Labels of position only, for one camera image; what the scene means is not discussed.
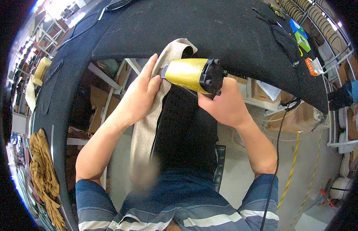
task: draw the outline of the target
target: black power cord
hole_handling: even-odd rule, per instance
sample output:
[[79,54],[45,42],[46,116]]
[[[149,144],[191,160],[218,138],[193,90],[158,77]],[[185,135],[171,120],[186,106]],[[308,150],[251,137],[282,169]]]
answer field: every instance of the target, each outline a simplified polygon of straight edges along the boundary
[[267,211],[268,211],[268,207],[269,207],[269,203],[270,203],[270,198],[271,198],[271,193],[272,193],[272,187],[273,187],[273,185],[274,185],[274,181],[275,181],[275,178],[276,178],[276,174],[277,174],[278,168],[279,168],[279,137],[280,137],[280,133],[282,132],[282,126],[283,126],[283,121],[284,121],[285,115],[287,114],[288,111],[290,111],[289,109],[292,109],[292,108],[289,108],[289,105],[291,104],[291,102],[292,102],[292,101],[289,101],[289,102],[288,102],[288,106],[287,106],[287,108],[285,109],[285,113],[284,113],[282,122],[280,123],[280,129],[279,129],[278,139],[277,139],[277,141],[276,141],[276,156],[277,156],[276,169],[275,169],[274,177],[272,178],[272,181],[271,181],[271,186],[270,186],[270,190],[269,190],[268,201],[266,202],[266,207],[265,207],[265,211],[264,211],[264,217],[262,218],[262,223],[261,223],[260,231],[263,231],[263,229],[264,229],[265,220],[266,220],[266,213],[267,213]]

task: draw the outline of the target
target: paper sheet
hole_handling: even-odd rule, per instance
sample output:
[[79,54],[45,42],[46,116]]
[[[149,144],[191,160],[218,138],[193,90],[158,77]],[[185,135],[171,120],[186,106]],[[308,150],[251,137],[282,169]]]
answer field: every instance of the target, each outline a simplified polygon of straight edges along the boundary
[[264,90],[264,92],[271,98],[271,100],[275,101],[278,97],[280,91],[279,88],[271,86],[270,84],[261,82],[260,80],[256,80],[256,83]]

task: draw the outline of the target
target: hand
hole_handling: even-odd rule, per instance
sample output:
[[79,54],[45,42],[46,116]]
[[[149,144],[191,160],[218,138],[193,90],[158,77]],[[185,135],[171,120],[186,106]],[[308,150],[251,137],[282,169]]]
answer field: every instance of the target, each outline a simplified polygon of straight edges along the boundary
[[159,75],[149,79],[157,58],[157,54],[154,54],[149,59],[114,111],[115,114],[118,114],[114,118],[119,119],[127,126],[133,125],[147,115],[160,88],[162,79]]
[[236,129],[252,120],[238,83],[232,78],[224,77],[221,95],[215,96],[213,100],[198,93],[198,105],[218,122]]

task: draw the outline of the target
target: blue box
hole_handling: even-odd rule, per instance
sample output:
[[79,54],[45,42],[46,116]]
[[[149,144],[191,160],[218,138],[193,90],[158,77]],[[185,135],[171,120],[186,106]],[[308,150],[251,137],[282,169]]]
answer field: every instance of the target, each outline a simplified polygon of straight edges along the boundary
[[291,26],[292,31],[293,31],[294,34],[298,31],[298,32],[301,33],[301,35],[303,35],[303,37],[305,37],[306,39],[308,39],[305,30],[301,27],[300,24],[296,23],[296,21],[294,21],[293,19],[291,19],[291,20],[289,21],[289,25]]

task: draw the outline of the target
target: concrete floor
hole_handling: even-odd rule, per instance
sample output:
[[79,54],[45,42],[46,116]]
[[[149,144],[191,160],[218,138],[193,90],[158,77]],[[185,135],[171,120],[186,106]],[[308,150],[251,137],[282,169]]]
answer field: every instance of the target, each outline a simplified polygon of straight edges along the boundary
[[[261,128],[264,109],[252,105],[247,105],[247,108]],[[274,137],[277,137],[278,135],[277,132],[266,132]],[[319,132],[320,130],[317,129],[299,142],[298,156],[293,177],[283,200],[283,204],[277,212],[279,216],[278,230],[284,231],[288,229],[306,195],[315,168],[319,146]],[[120,209],[123,200],[131,189],[129,179],[131,134],[131,128],[123,133],[114,150],[114,154],[108,167],[108,176],[110,177],[110,197],[117,210]],[[241,140],[235,129],[218,124],[218,137],[218,144],[227,146],[220,194],[226,198],[234,208],[238,208],[242,204],[243,197],[254,179],[254,174],[248,162],[246,149],[241,145]],[[269,139],[276,145],[276,140],[272,138]],[[294,140],[296,139],[296,134],[282,133],[281,139]],[[302,212],[299,214],[299,217],[305,210],[315,203],[315,199],[319,195],[319,190],[325,187],[329,178],[335,178],[339,171],[342,155],[337,153],[337,149],[327,148],[327,139],[328,129],[322,129],[317,173],[307,197],[308,200],[306,201]],[[280,141],[279,143],[279,200],[283,195],[284,188],[288,181],[295,146],[296,141]]]

